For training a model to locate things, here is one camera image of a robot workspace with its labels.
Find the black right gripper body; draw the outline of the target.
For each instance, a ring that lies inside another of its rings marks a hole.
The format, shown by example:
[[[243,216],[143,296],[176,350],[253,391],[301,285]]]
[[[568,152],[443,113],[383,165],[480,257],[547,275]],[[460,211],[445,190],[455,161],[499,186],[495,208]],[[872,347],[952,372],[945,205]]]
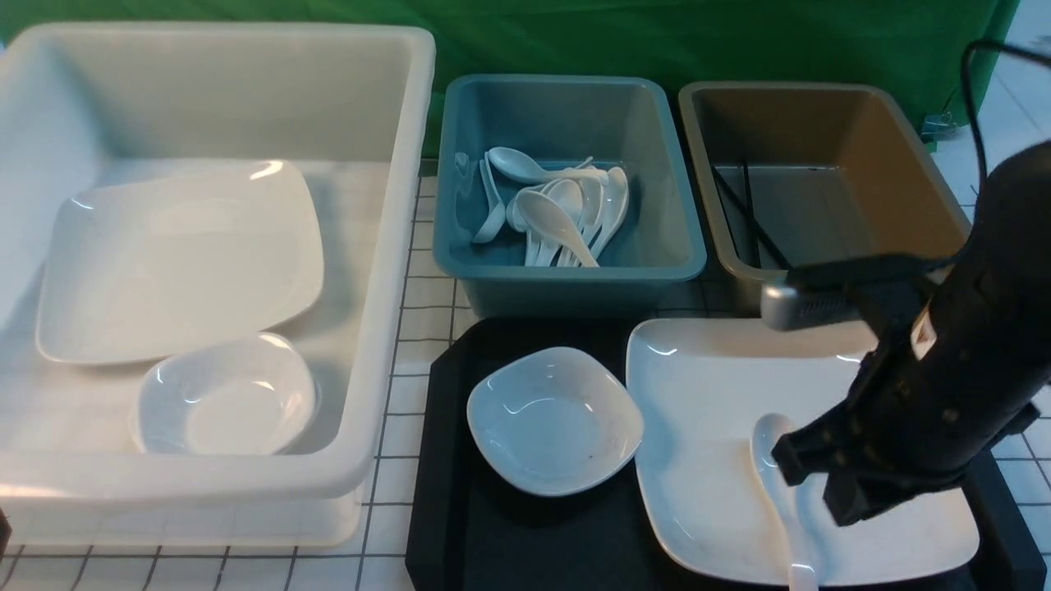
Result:
[[[847,396],[782,435],[772,458],[799,486],[825,474],[837,526],[961,485],[969,464],[1039,412],[1040,322],[928,308],[862,360]]]

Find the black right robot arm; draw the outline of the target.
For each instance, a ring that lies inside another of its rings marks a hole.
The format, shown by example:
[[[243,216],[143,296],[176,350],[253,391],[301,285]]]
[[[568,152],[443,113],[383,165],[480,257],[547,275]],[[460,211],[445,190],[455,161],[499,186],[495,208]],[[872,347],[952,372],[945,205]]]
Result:
[[[1049,382],[1049,143],[984,180],[969,238],[934,262],[872,254],[798,267],[785,285],[841,295],[879,340],[846,398],[774,445],[786,483],[825,474],[838,526],[961,486],[969,464],[1040,415]]]

